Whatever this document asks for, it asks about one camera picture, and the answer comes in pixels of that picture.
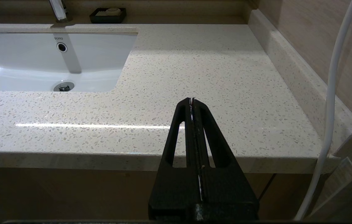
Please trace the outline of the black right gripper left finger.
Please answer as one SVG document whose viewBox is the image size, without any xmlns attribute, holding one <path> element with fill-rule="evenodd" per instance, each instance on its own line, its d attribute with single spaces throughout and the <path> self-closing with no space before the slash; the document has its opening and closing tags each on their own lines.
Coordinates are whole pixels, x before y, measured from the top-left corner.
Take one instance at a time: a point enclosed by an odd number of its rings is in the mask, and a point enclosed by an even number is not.
<svg viewBox="0 0 352 224">
<path fill-rule="evenodd" d="M 148 202 L 151 220 L 186 220 L 191 217 L 192 207 L 201 201 L 191 101 L 185 98 L 176 106 Z M 173 162 L 182 122 L 185 124 L 186 167 L 177 168 Z"/>
</svg>

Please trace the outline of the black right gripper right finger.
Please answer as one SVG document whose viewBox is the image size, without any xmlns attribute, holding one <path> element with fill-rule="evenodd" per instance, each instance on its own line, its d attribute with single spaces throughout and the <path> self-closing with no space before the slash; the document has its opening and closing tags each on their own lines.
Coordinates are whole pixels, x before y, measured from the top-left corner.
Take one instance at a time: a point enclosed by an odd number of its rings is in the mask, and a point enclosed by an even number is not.
<svg viewBox="0 0 352 224">
<path fill-rule="evenodd" d="M 259 202 L 209 108 L 192 100 L 199 157 L 195 220 L 258 220 Z"/>
</svg>

